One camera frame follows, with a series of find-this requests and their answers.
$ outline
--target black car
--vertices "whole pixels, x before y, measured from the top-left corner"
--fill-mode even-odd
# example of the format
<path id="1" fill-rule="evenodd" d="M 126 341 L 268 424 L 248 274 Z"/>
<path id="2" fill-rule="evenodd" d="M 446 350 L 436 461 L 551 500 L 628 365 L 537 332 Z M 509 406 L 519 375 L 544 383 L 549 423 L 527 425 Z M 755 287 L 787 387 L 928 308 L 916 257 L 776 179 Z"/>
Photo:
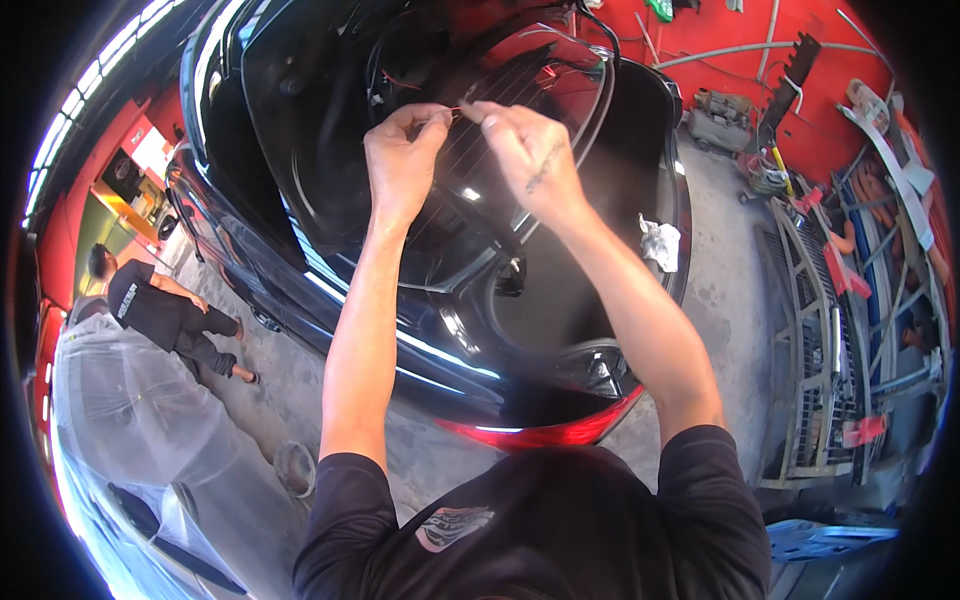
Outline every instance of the black car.
<path id="1" fill-rule="evenodd" d="M 691 223 L 679 89 L 569 36 L 570 10 L 218 3 L 186 45 L 187 136 L 167 172 L 198 255 L 262 324 L 326 354 L 370 217 L 364 133 L 404 104 L 493 100 L 567 126 L 589 200 L 638 253 L 640 213 L 681 232 L 676 273 L 647 261 L 681 302 Z M 394 394 L 504 449 L 595 443 L 642 391 L 587 277 L 538 225 L 479 127 L 455 119 L 400 264 Z"/>

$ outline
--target man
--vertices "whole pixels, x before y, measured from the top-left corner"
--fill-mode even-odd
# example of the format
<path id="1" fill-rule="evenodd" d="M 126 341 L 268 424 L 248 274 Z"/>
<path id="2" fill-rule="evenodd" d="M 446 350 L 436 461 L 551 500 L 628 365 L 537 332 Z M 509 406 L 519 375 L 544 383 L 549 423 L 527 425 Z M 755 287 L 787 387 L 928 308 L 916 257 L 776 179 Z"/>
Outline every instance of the man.
<path id="1" fill-rule="evenodd" d="M 384 418 L 394 385 L 398 265 L 451 122 L 449 108 L 407 106 L 364 139 L 372 216 L 326 361 L 319 492 L 294 568 L 297 594 L 763 597 L 769 541 L 696 330 L 588 204 L 565 127 L 528 108 L 474 106 L 517 201 L 583 267 L 656 403 L 660 489 L 650 494 L 606 449 L 541 448 L 503 459 L 397 529 Z"/>
<path id="2" fill-rule="evenodd" d="M 108 285 L 110 313 L 125 329 L 132 327 L 166 351 L 207 365 L 211 371 L 247 383 L 256 373 L 237 364 L 237 357 L 221 352 L 204 331 L 243 339 L 243 323 L 228 317 L 154 266 L 135 258 L 117 269 L 117 259 L 103 244 L 95 244 L 87 259 L 90 276 Z"/>

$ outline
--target red taillight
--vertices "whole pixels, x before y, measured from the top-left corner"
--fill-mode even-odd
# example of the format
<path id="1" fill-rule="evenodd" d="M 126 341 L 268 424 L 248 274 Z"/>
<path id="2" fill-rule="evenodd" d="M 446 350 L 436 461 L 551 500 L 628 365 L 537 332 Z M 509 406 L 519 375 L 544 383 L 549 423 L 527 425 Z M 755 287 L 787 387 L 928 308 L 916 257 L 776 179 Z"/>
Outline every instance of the red taillight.
<path id="1" fill-rule="evenodd" d="M 459 433 L 477 442 L 489 444 L 504 452 L 518 452 L 527 448 L 539 448 L 548 445 L 586 445 L 593 444 L 607 432 L 620 417 L 634 405 L 643 393 L 638 385 L 629 395 L 617 401 L 603 412 L 590 415 L 563 425 L 548 427 L 529 427 L 526 429 L 504 429 L 498 427 L 480 427 L 463 425 L 449 420 L 437 419 L 440 427 Z"/>

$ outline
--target car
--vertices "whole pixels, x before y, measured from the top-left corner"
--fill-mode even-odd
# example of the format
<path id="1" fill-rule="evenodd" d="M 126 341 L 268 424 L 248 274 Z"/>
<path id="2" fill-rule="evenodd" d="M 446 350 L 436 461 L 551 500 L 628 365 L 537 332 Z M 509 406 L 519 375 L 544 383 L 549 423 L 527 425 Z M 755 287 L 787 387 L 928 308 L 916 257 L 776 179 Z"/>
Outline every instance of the car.
<path id="1" fill-rule="evenodd" d="M 53 382 L 63 511 L 118 597 L 292 595 L 306 506 L 175 353 L 82 298 Z"/>
<path id="2" fill-rule="evenodd" d="M 399 106 L 461 99 L 564 123 L 587 196 L 621 239 L 640 254 L 641 215 L 679 230 L 678 270 L 646 263 L 683 300 L 676 84 L 565 33 L 557 8 L 491 18 L 478 6 L 230 0 L 190 37 L 167 195 L 197 256 L 264 326 L 328 352 L 370 217 L 364 133 Z M 441 426 L 508 451 L 592 444 L 643 390 L 586 275 L 513 199 L 466 118 L 399 279 L 394 399 Z"/>

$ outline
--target clear plastic sheet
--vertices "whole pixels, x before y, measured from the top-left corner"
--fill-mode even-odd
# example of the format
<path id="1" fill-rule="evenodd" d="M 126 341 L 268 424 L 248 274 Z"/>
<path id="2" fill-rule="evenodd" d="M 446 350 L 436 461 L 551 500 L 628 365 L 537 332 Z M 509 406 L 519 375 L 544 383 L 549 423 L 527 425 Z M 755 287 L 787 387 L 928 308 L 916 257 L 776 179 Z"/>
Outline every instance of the clear plastic sheet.
<path id="1" fill-rule="evenodd" d="M 153 548 L 171 543 L 256 597 L 290 597 L 305 511 L 176 354 L 95 314 L 61 334 L 54 365 L 59 451 L 88 493 L 132 493 L 159 521 Z"/>

